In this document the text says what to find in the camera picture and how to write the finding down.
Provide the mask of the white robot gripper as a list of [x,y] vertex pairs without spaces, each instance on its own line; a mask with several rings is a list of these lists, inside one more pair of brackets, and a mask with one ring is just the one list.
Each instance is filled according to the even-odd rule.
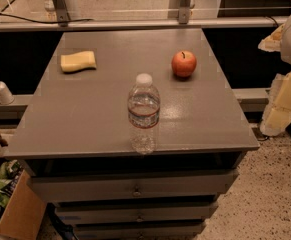
[[[281,52],[281,59],[291,65],[291,15],[284,25],[277,27],[258,44],[260,50]],[[269,91],[260,123],[260,131],[266,136],[277,136],[291,124],[291,71],[277,74]]]

